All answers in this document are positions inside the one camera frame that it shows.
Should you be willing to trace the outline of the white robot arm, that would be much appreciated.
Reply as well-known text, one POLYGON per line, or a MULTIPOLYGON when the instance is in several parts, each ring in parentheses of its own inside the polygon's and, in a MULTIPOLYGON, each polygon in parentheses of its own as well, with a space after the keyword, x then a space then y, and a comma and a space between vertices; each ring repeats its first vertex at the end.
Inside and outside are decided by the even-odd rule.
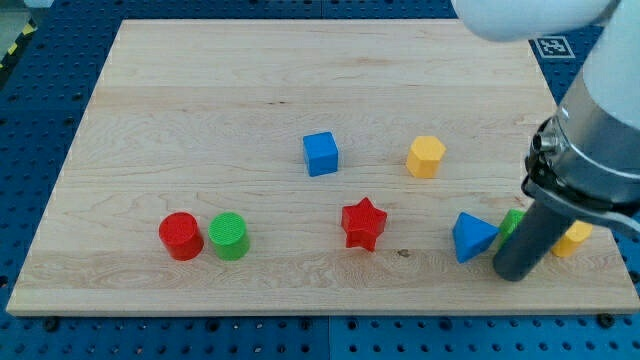
POLYGON ((475 35, 533 39, 601 23, 604 30, 555 113, 534 134, 521 189, 533 202, 493 258, 520 281, 577 221, 639 231, 639 4, 634 0, 453 0, 475 35))

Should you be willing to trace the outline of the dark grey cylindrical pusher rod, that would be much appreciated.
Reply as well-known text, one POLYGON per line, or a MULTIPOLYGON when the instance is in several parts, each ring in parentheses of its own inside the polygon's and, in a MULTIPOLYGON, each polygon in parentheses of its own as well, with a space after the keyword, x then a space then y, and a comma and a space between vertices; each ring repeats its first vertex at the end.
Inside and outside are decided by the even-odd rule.
POLYGON ((535 200, 493 258, 504 280, 523 280, 573 225, 575 219, 535 200))

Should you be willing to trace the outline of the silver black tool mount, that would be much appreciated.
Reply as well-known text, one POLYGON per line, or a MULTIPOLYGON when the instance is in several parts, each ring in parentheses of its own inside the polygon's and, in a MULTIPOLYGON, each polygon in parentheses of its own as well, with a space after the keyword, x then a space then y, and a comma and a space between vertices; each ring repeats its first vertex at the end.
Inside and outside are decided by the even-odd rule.
POLYGON ((577 75, 532 137, 523 192, 572 218, 637 235, 639 127, 598 105, 577 75))

